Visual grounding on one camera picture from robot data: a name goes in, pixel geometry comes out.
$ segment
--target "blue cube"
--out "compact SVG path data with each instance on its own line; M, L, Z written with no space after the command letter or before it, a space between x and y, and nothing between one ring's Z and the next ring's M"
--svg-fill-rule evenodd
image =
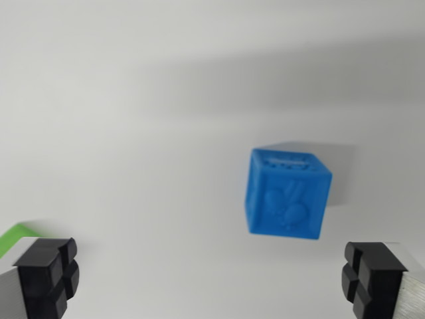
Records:
M252 150L245 200L250 232L318 239L331 180L313 154Z

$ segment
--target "green part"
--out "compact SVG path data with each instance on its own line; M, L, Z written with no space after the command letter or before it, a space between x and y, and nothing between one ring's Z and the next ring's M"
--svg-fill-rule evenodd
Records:
M42 237L34 230L17 224L10 228L3 236L0 237L0 258L15 245L22 237Z

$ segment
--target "cube top face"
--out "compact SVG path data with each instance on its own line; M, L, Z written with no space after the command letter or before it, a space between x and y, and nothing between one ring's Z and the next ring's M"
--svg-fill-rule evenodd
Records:
M252 150L252 158L264 169L274 173L331 173L317 157L309 153Z
M256 149L249 175L251 233L319 238L332 174L313 154Z

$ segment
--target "black gripper pad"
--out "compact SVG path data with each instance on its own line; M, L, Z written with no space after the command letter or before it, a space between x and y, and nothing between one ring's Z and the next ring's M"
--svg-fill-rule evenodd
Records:
M383 243L347 243L345 298L358 319L392 319L402 274L407 269Z
M39 238L15 263L28 319L62 318L78 287L76 253L73 238Z

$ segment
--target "white backdrop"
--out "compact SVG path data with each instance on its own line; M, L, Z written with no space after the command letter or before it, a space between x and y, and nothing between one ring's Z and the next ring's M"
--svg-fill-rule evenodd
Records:
M424 10L0 0L0 232L77 240L69 319L354 318L347 241L425 264ZM248 234L269 145L335 174L320 240Z

